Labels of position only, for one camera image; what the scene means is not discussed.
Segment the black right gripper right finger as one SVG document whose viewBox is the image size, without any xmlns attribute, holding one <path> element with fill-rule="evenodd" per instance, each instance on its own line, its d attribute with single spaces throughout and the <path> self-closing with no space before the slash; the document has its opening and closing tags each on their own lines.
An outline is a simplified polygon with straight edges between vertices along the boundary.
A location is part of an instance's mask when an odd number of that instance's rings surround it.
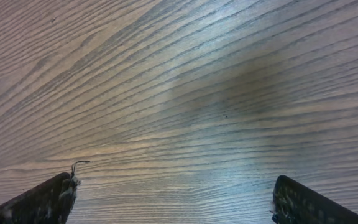
<svg viewBox="0 0 358 224">
<path fill-rule="evenodd" d="M 358 214 L 285 176 L 273 190 L 275 224 L 358 224 Z"/>
</svg>

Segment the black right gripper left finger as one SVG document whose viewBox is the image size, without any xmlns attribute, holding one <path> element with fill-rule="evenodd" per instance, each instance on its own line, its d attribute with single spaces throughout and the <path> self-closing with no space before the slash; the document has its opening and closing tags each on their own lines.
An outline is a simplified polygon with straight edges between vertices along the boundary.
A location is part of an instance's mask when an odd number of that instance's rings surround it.
<svg viewBox="0 0 358 224">
<path fill-rule="evenodd" d="M 67 172 L 0 205 L 0 224 L 65 224 L 80 181 Z"/>
</svg>

